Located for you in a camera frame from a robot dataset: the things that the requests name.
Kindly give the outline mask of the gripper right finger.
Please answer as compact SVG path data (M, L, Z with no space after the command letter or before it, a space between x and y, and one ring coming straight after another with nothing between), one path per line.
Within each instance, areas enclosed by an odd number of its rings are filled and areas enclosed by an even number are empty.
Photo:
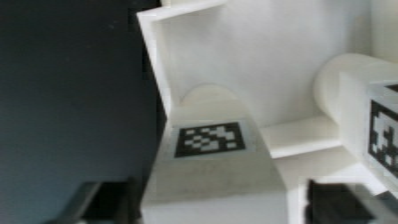
M304 224L398 224L398 198L362 184L307 182Z

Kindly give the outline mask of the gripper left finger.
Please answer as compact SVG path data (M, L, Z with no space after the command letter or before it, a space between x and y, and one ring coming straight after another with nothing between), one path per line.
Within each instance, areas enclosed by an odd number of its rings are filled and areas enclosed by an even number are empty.
M137 183L133 179L85 182L58 217L44 224L137 224Z

